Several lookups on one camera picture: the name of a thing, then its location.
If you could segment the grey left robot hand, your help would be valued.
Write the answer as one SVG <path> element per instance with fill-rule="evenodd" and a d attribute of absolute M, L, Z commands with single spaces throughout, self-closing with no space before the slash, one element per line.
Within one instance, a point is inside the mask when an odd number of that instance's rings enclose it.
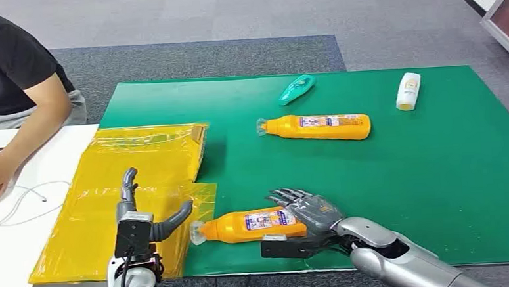
<path fill-rule="evenodd" d="M 120 191 L 121 200 L 116 205 L 116 223 L 119 223 L 121 218 L 127 214 L 127 212 L 137 211 L 135 202 L 135 190 L 138 184 L 134 182 L 134 179 L 138 171 L 134 167 L 130 167 L 124 174 L 122 179 L 122 187 Z M 175 229 L 181 226 L 186 219 L 191 215 L 193 210 L 193 201 L 187 200 L 182 203 L 176 213 L 170 216 L 168 219 L 152 223 L 150 229 L 150 242 L 161 242 L 167 240 Z"/>

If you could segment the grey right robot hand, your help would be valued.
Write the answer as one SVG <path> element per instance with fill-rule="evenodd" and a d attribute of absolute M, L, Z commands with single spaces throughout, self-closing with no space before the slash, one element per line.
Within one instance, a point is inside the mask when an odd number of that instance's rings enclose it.
<path fill-rule="evenodd" d="M 321 195 L 294 188 L 274 189 L 269 194 L 267 200 L 288 210 L 306 226 L 307 236 L 329 233 L 335 224 L 345 218 L 335 205 Z"/>

